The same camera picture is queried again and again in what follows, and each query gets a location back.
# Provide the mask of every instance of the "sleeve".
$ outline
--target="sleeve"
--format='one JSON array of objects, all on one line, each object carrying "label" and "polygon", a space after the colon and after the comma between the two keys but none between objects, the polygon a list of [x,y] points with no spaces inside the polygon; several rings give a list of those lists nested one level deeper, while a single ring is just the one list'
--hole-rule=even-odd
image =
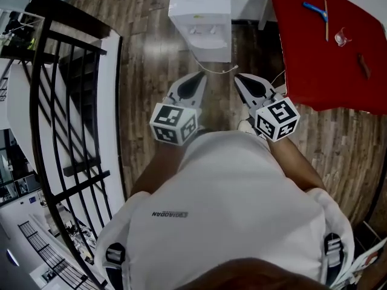
[{"label": "sleeve", "polygon": [[94,263],[106,281],[109,281],[106,273],[106,250],[114,243],[126,246],[133,212],[149,196],[148,192],[138,192],[131,196],[99,234]]},{"label": "sleeve", "polygon": [[327,225],[326,234],[334,232],[340,236],[342,241],[345,258],[340,273],[337,276],[338,278],[336,279],[338,280],[349,270],[354,260],[355,243],[352,226],[338,204],[325,190],[314,188],[309,190],[307,194],[319,203],[324,210],[325,222]]}]

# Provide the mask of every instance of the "shirt logo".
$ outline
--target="shirt logo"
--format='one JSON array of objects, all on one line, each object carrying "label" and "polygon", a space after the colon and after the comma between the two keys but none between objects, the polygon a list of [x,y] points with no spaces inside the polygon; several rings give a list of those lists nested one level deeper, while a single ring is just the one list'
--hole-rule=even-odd
[{"label": "shirt logo", "polygon": [[188,211],[154,211],[152,216],[155,217],[175,217],[175,218],[187,218]]}]

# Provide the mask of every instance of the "desk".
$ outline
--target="desk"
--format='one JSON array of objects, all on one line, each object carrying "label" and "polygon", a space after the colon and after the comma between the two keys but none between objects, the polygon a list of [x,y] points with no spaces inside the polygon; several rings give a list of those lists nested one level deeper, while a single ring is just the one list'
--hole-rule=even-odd
[{"label": "desk", "polygon": [[[324,0],[272,0],[278,19],[288,96],[317,111],[345,107],[387,114],[387,40],[380,22],[347,0],[327,0],[329,42],[321,16]],[[334,35],[346,27],[353,41],[338,47]],[[363,54],[370,79],[357,63]]]}]

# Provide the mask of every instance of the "white t-shirt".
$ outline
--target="white t-shirt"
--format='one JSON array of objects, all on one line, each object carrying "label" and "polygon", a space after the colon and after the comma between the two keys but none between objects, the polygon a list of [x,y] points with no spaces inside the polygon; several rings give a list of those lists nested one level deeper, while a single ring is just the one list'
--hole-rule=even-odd
[{"label": "white t-shirt", "polygon": [[103,229],[96,264],[103,271],[98,257],[120,241],[124,285],[132,290],[175,289],[245,257],[318,281],[324,237],[333,230],[349,266],[351,225],[325,191],[301,191],[263,139],[214,132],[188,147],[179,172],[153,195],[140,192],[128,200]]}]

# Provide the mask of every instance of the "white cube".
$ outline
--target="white cube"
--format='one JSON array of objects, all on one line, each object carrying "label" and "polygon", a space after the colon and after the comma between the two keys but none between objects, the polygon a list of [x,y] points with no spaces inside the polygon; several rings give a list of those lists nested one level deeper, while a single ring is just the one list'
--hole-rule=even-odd
[{"label": "white cube", "polygon": [[300,115],[289,98],[257,109],[255,112],[255,128],[273,142],[292,134],[297,127]]},{"label": "white cube", "polygon": [[197,110],[157,103],[149,124],[157,141],[181,146],[198,129]]}]

